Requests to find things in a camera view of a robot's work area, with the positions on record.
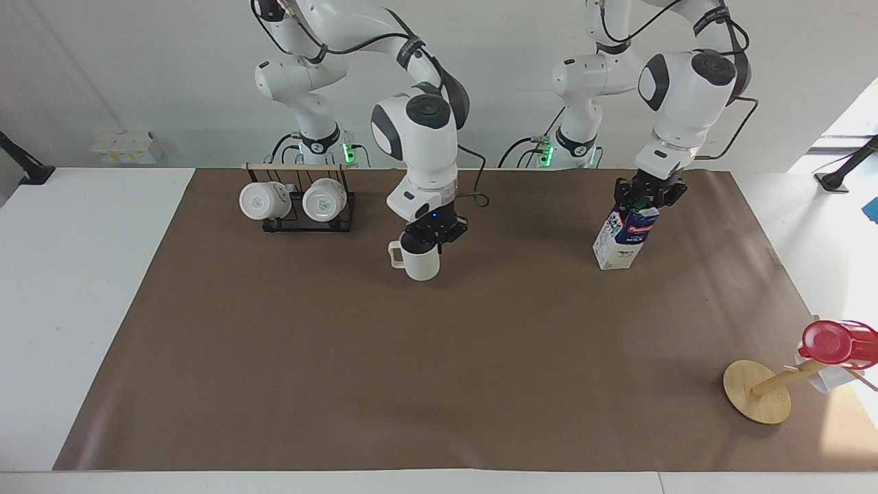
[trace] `blue cloth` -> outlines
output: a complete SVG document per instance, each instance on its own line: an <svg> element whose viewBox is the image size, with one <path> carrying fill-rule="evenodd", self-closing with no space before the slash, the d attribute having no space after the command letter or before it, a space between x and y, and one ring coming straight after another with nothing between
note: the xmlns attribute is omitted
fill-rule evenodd
<svg viewBox="0 0 878 494"><path fill-rule="evenodd" d="M866 213L870 220L878 223L878 197L866 204L866 207L863 207L863 213Z"/></svg>

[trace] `milk carton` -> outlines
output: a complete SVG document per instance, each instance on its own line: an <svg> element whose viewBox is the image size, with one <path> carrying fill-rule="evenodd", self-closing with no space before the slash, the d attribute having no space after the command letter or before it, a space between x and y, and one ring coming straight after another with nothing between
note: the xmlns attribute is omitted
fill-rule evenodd
<svg viewBox="0 0 878 494"><path fill-rule="evenodd" d="M593 246L601 269L630 268L658 218L655 207L632 208L627 214L614 207Z"/></svg>

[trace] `brown mat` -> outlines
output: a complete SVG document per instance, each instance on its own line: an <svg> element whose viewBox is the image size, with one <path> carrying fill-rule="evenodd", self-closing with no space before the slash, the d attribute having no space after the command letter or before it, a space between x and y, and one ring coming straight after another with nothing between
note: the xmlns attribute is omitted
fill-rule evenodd
<svg viewBox="0 0 878 494"><path fill-rule="evenodd" d="M351 172L348 235L269 235L243 171L196 172L56 469L878 469L850 389L727 403L810 314L728 173L691 171L633 269L591 244L619 171L491 172L437 279L388 265L398 171ZM469 186L472 174L462 183Z"/></svg>

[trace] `round wooden disc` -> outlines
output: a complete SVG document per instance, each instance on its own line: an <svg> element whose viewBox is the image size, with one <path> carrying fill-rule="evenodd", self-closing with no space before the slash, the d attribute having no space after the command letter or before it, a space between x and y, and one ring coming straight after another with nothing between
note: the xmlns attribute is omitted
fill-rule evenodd
<svg viewBox="0 0 878 494"><path fill-rule="evenodd" d="M739 360L725 369L725 395L745 417L760 424L779 424L789 417L792 403L786 388L776 389L764 396L751 392L753 386L771 379L774 373L768 367L752 360Z"/></svg>

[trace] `mug handle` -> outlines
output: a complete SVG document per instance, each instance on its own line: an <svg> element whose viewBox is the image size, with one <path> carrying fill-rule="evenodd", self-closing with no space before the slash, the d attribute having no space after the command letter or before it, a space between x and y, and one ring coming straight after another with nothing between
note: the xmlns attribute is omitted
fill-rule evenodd
<svg viewBox="0 0 878 494"><path fill-rule="evenodd" d="M393 251L399 251L401 254L402 244L399 243L399 241L390 242L390 244L387 245L387 253L390 254L390 266L393 269L405 269L406 263L404 261L396 260L396 257L393 255Z"/></svg>

